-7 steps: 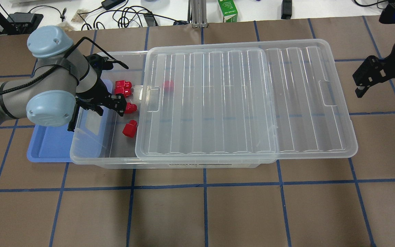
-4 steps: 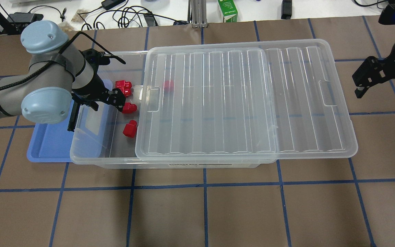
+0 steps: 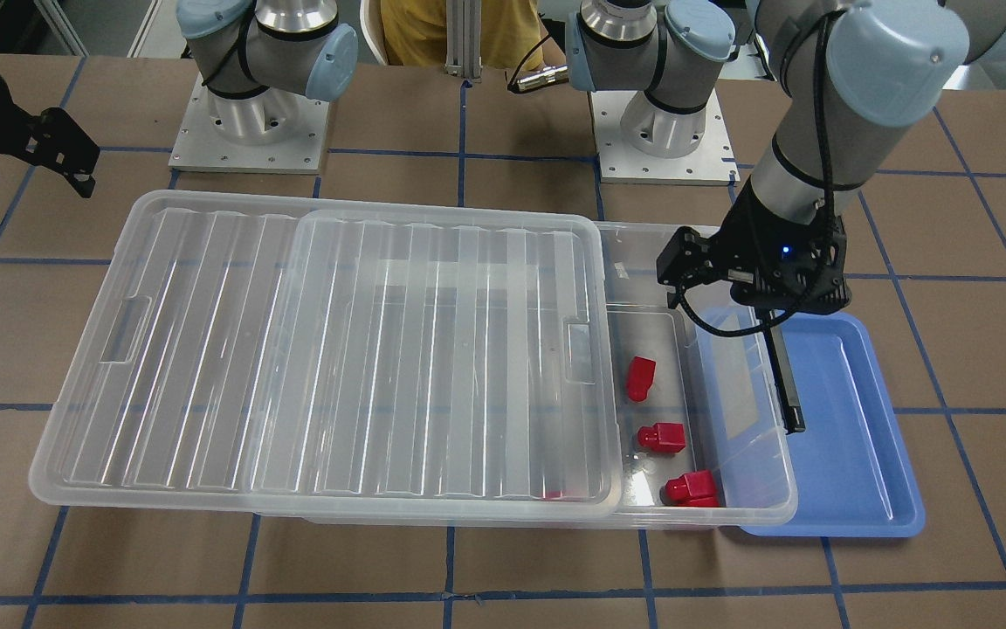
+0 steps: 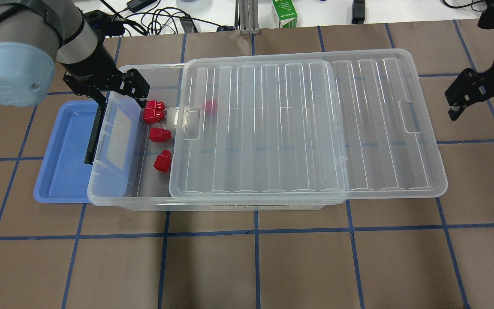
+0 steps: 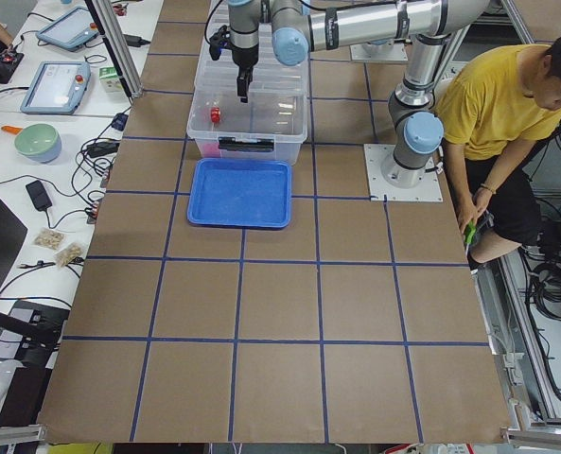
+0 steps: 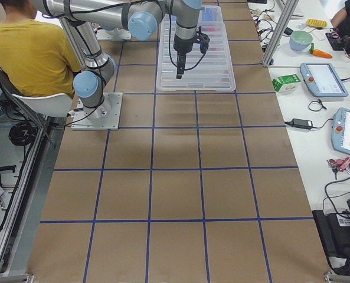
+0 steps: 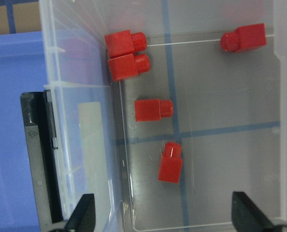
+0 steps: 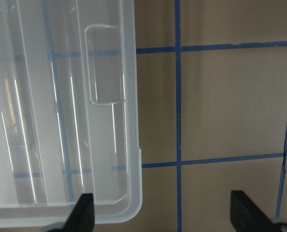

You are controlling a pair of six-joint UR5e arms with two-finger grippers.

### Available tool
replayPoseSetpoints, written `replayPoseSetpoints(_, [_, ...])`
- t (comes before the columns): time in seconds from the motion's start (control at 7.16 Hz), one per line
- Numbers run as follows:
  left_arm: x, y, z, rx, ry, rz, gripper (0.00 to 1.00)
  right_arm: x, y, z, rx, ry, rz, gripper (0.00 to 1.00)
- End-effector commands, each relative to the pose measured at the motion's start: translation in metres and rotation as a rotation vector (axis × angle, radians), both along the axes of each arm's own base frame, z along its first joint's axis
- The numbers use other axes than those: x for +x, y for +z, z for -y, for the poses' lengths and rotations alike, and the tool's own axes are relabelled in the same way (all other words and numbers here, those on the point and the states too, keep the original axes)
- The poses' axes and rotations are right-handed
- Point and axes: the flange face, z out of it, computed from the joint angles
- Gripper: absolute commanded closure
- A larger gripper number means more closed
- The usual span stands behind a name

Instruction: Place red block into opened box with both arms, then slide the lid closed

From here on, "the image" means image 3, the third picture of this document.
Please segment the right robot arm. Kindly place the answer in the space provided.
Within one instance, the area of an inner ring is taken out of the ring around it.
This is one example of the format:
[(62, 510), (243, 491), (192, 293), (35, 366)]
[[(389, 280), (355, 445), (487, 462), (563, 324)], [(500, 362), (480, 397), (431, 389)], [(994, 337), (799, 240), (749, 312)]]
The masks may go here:
[[(327, 105), (358, 64), (358, 33), (334, 1), (180, 1), (176, 22), (196, 61), (169, 159), (187, 172), (306, 174), (320, 166)], [(81, 197), (100, 145), (64, 108), (29, 113), (0, 74), (0, 155), (48, 169)]]

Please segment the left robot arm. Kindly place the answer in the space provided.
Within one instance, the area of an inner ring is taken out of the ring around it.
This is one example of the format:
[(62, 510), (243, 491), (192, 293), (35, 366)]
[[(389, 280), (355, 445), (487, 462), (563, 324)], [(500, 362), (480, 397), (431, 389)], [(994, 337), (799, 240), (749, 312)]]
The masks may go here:
[[(938, 102), (957, 66), (1006, 59), (1006, 1), (750, 1), (751, 31), (791, 104), (710, 238), (679, 228), (656, 259), (668, 306), (730, 283), (735, 302), (829, 315), (849, 304), (841, 211)], [(206, 104), (234, 146), (293, 138), (300, 100), (336, 100), (358, 32), (334, 1), (180, 1)], [(690, 155), (739, 32), (711, 1), (582, 1), (563, 26), (564, 78), (630, 92), (620, 131), (657, 159)]]

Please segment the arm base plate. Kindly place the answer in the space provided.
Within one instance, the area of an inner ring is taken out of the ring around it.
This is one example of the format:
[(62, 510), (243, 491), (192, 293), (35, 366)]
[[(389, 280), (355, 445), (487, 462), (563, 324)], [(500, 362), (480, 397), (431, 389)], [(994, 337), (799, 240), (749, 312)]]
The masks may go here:
[(608, 183), (726, 186), (740, 180), (713, 92), (703, 110), (659, 110), (640, 91), (591, 93), (600, 174)]
[(195, 84), (169, 166), (204, 174), (319, 175), (333, 104), (267, 89), (229, 100)]

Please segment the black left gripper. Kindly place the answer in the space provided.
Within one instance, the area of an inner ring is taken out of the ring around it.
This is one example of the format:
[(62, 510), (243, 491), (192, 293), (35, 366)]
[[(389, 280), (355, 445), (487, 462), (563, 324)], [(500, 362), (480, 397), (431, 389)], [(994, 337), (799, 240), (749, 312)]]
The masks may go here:
[(851, 302), (846, 255), (843, 219), (824, 210), (808, 225), (779, 218), (747, 183), (714, 235), (690, 226), (671, 235), (656, 258), (656, 281), (671, 289), (670, 309), (692, 287), (718, 281), (719, 272), (740, 304), (831, 315)]

